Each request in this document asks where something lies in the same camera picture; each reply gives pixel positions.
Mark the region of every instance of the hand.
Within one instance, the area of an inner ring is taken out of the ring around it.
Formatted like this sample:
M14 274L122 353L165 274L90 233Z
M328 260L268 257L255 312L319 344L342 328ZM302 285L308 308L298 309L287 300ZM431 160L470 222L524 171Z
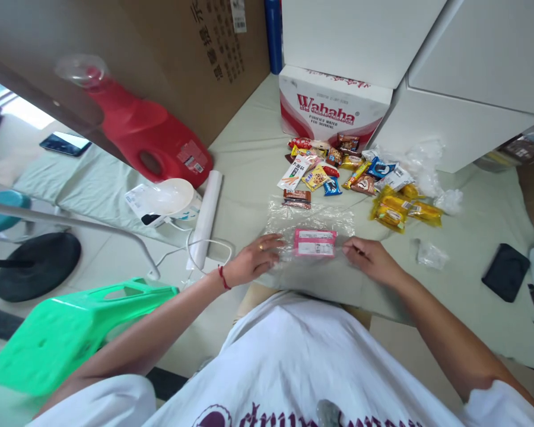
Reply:
M224 267L225 282L230 288L257 279L279 262L279 255L270 249L285 246L281 234L266 234L253 241Z
M411 277L376 240L351 237L342 251L353 265L382 285L395 288Z

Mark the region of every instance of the bed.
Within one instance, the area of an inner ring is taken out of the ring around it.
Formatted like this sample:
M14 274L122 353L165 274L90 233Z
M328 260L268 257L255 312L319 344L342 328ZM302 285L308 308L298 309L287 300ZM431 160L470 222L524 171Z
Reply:
M278 81L271 75L210 146L214 168L224 175L212 238L232 242L239 250L262 233L268 200L281 193L276 183L288 167L284 160L288 138L279 125ZM491 174L469 165L456 174L441 173L440 178L444 188L460 188L465 195L462 214L445 216L442 229L412 221L405 235L392 233L367 219L371 199L359 193L325 198L319 190L313 194L313 203L354 211L357 235L381 240L402 267L493 351L534 368L534 308L527 286L524 284L516 301L508 304L480 280L500 243L508 243L524 254L534 246L534 227L526 213L516 171ZM92 147L80 159L43 154L24 170L14 188L67 211L181 246L184 233L167 225L156 230L145 227L126 205L124 193L143 182L145 179L136 171ZM416 263L416 239L427 240L448 253L450 260L443 271ZM208 256L223 260L225 252L212 245ZM302 282L275 281L269 275L260 281L274 288L299 288L317 297L409 322L394 295L344 261L329 263L323 271L317 271L316 277Z

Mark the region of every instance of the stand base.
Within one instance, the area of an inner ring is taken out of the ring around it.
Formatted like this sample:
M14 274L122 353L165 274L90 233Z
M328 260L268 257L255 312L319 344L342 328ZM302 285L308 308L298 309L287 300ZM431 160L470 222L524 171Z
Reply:
M1 268L0 298L21 302L41 297L61 285L73 272L81 244L66 232L34 237L10 254L8 260L31 261L32 267Z

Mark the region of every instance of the red string bracelet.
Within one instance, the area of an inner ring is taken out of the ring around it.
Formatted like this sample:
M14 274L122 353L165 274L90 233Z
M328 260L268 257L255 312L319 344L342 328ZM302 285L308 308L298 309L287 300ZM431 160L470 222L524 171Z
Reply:
M225 277L224 277L224 266L218 266L218 271L220 272L220 277L221 279L224 281L224 289L230 291L231 288L227 285L227 283L225 282Z

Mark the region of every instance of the wahaha logo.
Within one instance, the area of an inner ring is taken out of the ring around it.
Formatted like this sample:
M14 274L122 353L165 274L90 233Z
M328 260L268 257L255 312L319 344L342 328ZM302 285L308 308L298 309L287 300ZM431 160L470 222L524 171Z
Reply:
M307 111L319 116L328 117L329 119L337 120L348 125L354 124L354 116L346 114L342 109L338 111L325 107L324 103L320 105L314 103L314 98L306 97L305 95L297 94L298 105L302 111Z

